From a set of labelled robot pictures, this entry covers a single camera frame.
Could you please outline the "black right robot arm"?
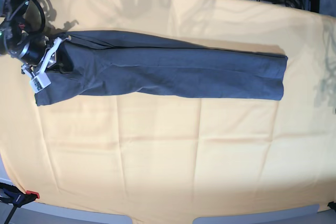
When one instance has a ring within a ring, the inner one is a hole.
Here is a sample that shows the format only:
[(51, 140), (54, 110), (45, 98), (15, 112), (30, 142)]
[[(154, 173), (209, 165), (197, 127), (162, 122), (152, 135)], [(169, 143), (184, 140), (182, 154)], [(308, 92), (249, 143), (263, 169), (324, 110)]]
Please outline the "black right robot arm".
[[(33, 30), (25, 19), (30, 3), (40, 14), (40, 27)], [(23, 63), (23, 67), (36, 74), (43, 69), (60, 73), (73, 71), (73, 64), (60, 42), (69, 40), (65, 34), (47, 36), (44, 33), (46, 17), (38, 0), (1, 0), (1, 54), (9, 54)]]

